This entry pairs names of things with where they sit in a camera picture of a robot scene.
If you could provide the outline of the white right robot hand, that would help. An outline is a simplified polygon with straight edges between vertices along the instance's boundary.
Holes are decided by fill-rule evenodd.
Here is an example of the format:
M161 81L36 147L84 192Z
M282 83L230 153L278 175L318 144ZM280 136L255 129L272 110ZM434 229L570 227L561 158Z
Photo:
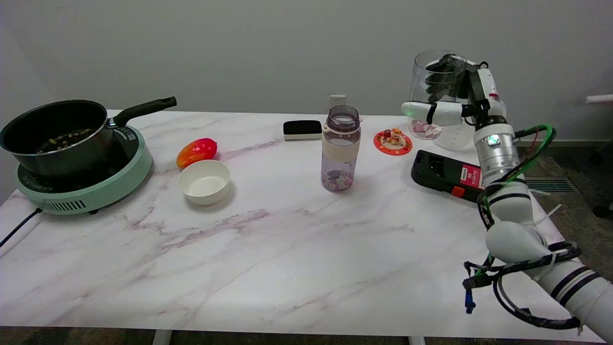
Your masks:
M474 63L453 53L425 65L425 100L407 101L401 113L429 125L467 124L481 129L505 124L502 102L488 63Z

